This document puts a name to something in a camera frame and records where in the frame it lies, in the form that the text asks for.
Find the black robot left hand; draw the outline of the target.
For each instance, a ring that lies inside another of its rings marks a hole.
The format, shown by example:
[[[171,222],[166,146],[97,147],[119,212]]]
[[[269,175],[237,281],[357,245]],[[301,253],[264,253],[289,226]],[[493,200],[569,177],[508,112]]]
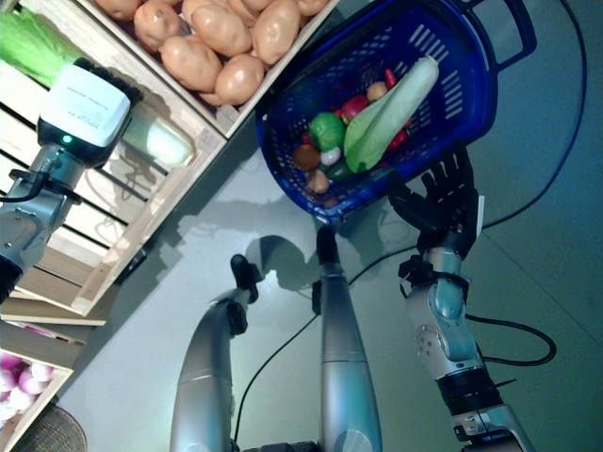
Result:
[[[59,146],[87,169],[101,168],[142,99],[138,88],[80,57],[59,71],[48,90],[37,141]]]

